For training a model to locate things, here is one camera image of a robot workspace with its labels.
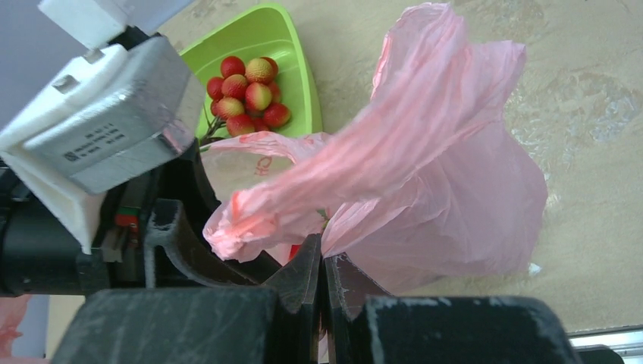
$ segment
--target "red component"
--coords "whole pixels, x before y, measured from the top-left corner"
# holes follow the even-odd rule
[[[118,214],[116,215],[116,225],[122,226],[124,228],[131,228],[132,226],[136,226],[136,230],[138,231],[139,218],[135,215]]]

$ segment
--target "white plastic housing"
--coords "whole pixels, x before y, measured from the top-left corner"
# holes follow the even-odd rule
[[[99,227],[105,194],[91,196],[53,168],[32,157],[25,142],[79,111],[112,80],[127,61],[121,45],[102,50],[98,61],[72,59],[36,97],[0,132],[0,156],[14,173],[79,241],[89,254]],[[69,75],[78,84],[62,93],[53,84]]]
[[[43,0],[38,8],[88,49],[123,33],[127,14],[113,0]]]

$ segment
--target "lychee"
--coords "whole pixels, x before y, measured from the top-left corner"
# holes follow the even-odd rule
[[[212,100],[212,102],[210,103],[210,112],[212,113],[212,116],[218,115],[217,103],[218,103],[218,100]]]
[[[242,115],[245,110],[241,101],[233,97],[224,97],[216,105],[217,116],[225,120],[237,115]]]
[[[270,57],[262,57],[262,58],[268,61],[268,63],[272,66],[272,70],[274,71],[274,76],[276,77],[277,74],[279,73],[279,66],[277,65],[277,62]]]
[[[224,58],[221,61],[221,75],[223,78],[228,78],[233,74],[245,74],[246,66],[241,61],[241,58],[235,57],[233,55]]]
[[[226,78],[221,85],[221,92],[224,96],[234,97],[235,99],[243,100],[246,97],[246,88],[248,81],[243,75],[233,74]]]
[[[223,93],[221,92],[221,85],[223,83],[223,78],[213,77],[208,81],[205,90],[208,92],[208,95],[215,101],[223,99]]]
[[[233,138],[238,137],[239,135],[255,132],[255,125],[252,122],[252,118],[245,114],[233,116],[232,118],[227,119],[225,127]]]
[[[274,80],[276,74],[270,65],[270,62],[266,61],[263,58],[254,58],[248,62],[248,67],[246,67],[246,79],[250,83],[259,82],[268,84]]]
[[[252,123],[255,125],[256,131],[270,131],[268,125],[261,118],[252,118]]]
[[[268,84],[268,88],[270,89],[270,92],[272,93],[272,101],[273,102],[281,102],[281,90],[279,89],[279,86],[277,85],[276,82],[272,81]]]
[[[279,102],[271,103],[263,112],[263,122],[269,127],[283,127],[290,119],[290,109]]]
[[[270,105],[272,93],[263,83],[251,83],[246,89],[246,107],[261,111]]]

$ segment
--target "green plastic tray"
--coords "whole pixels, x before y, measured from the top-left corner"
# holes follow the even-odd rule
[[[263,56],[273,58],[279,65],[277,84],[281,89],[281,102],[292,112],[290,122],[276,132],[286,137],[300,137],[322,131],[315,80],[293,21],[283,6],[257,5],[194,42],[180,55],[203,85],[210,78],[221,76],[221,61],[229,55],[236,55],[244,62]],[[206,96],[196,130],[198,138],[207,131],[207,120],[213,119],[210,102]],[[216,135],[229,136],[225,128]]]

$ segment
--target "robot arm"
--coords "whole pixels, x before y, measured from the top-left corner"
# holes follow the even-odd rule
[[[56,20],[54,5],[69,3],[41,9]],[[272,257],[222,262],[200,234],[220,203],[194,137],[203,86],[166,38],[119,24],[92,33],[111,39],[77,35],[105,45],[72,59],[0,133],[2,294],[260,284],[281,267]]]

